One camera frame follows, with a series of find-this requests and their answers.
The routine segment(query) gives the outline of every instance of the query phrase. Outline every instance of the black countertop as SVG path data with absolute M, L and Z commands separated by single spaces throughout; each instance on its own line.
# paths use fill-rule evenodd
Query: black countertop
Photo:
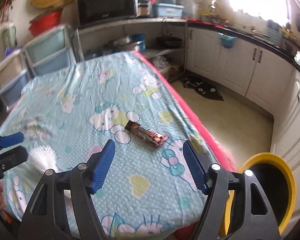
M 286 61 L 288 61 L 291 65 L 293 65 L 300 72 L 300 65 L 297 62 L 295 62 L 293 58 L 289 57 L 288 55 L 286 55 L 285 53 L 280 51 L 277 47 L 271 46 L 271 45 L 269 45 L 265 42 L 262 42 L 261 40 L 257 40 L 256 38 L 254 38 L 252 36 L 248 36 L 248 35 L 236 32 L 234 30 L 220 28 L 220 27 L 217 27 L 215 25 L 204 24 L 204 23 L 195 23 L 195 22 L 191 23 L 191 22 L 188 22 L 188 27 L 220 32 L 220 33 L 223 33 L 223 34 L 228 35 L 228 36 L 237 37 L 239 39 L 251 42 L 251 43 L 253 43 L 253 44 L 255 44 L 259 47 L 262 47 L 264 49 L 267 49 L 267 50 L 273 52 L 274 54 L 278 55 L 279 57 L 285 59 Z

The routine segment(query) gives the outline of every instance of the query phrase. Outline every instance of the pink tablecloth trim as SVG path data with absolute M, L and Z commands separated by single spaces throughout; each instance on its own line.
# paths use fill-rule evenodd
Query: pink tablecloth trim
M 202 138 L 206 141 L 213 154 L 219 161 L 220 165 L 224 167 L 228 171 L 236 171 L 236 162 L 234 157 L 230 152 L 222 147 L 222 145 L 216 141 L 213 136 L 208 132 L 208 130 L 203 126 L 200 119 L 196 116 L 196 114 L 192 111 L 192 109 L 188 106 L 188 104 L 183 100 L 183 98 L 175 91 L 175 89 L 169 84 L 169 82 L 161 75 L 161 73 L 139 52 L 134 51 L 134 54 L 140 57 L 161 79 L 162 83 L 169 90 L 174 99 L 179 103 L 182 110 L 188 116 L 189 120 L 195 126 L 197 131 L 200 133 Z

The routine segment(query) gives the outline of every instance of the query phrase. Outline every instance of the silver screw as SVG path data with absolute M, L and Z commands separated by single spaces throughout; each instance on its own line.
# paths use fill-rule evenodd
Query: silver screw
M 221 169 L 220 165 L 219 165 L 219 164 L 216 164 L 216 163 L 212 164 L 212 165 L 211 165 L 211 168 L 213 168 L 215 171 L 218 171 L 218 170 Z
M 50 176 L 50 175 L 52 175 L 53 174 L 53 170 L 47 170 L 46 172 L 45 172 L 45 174 L 47 175 L 47 176 Z
M 87 168 L 87 165 L 86 165 L 85 163 L 80 163 L 80 164 L 78 165 L 78 169 L 79 169 L 79 170 L 84 170 L 85 168 Z
M 247 176 L 251 177 L 253 175 L 253 172 L 251 170 L 245 170 L 244 174 L 246 174 Z

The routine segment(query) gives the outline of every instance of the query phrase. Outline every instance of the black floor mat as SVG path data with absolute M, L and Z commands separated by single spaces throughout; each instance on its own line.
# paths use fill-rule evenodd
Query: black floor mat
M 199 95 L 207 99 L 223 101 L 220 92 L 214 86 L 203 81 L 203 79 L 198 76 L 188 76 L 186 78 L 182 78 L 181 82 L 183 83 L 183 87 L 192 88 Z

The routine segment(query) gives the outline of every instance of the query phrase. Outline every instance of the chocolate bar wrapper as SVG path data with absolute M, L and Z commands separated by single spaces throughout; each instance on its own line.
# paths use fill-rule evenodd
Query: chocolate bar wrapper
M 148 141 L 154 146 L 161 146 L 169 138 L 166 135 L 159 134 L 145 127 L 144 125 L 141 125 L 137 122 L 132 122 L 130 120 L 128 121 L 125 129 L 137 135 L 138 137 Z

